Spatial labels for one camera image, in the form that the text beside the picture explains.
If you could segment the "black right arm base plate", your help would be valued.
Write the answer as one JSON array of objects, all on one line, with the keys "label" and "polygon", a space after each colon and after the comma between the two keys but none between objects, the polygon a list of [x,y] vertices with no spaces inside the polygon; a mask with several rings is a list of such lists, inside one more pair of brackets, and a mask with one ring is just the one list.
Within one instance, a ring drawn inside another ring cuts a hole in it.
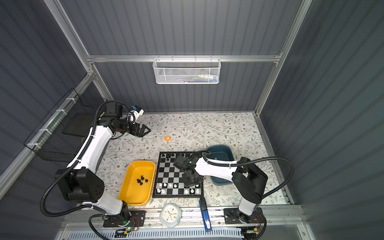
[{"label": "black right arm base plate", "polygon": [[225,208],[224,209],[224,218],[227,225],[230,224],[264,224],[266,218],[264,217],[263,211],[261,208],[254,209],[253,213],[248,216],[239,209],[235,208]]}]

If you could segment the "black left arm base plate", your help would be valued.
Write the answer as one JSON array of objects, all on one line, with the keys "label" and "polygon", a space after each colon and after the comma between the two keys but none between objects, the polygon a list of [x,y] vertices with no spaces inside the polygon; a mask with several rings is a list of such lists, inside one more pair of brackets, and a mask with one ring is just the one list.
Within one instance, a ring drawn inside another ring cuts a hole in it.
[{"label": "black left arm base plate", "polygon": [[146,211],[130,211],[126,215],[103,216],[103,227],[142,227],[144,225]]}]

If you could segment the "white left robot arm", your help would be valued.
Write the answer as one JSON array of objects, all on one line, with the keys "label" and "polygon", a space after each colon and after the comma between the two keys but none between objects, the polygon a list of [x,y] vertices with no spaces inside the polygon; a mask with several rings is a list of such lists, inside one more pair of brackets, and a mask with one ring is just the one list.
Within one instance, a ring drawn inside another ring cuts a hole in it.
[{"label": "white left robot arm", "polygon": [[105,184],[97,176],[102,156],[115,134],[130,134],[142,138],[150,129],[137,123],[144,110],[117,101],[101,104],[89,133],[75,158],[66,169],[57,171],[56,186],[66,201],[77,202],[81,207],[93,208],[106,215],[119,215],[126,204],[107,193]]}]

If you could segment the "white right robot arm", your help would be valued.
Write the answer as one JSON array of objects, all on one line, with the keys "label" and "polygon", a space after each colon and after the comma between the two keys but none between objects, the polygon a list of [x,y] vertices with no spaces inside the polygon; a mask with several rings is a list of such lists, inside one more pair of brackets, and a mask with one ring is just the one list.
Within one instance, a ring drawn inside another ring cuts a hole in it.
[{"label": "white right robot arm", "polygon": [[186,187],[203,181],[205,176],[232,182],[241,194],[238,214],[242,218],[253,215],[262,202],[268,176],[251,160],[220,161],[207,158],[207,153],[195,153],[191,157],[176,157],[174,166],[180,170]]}]

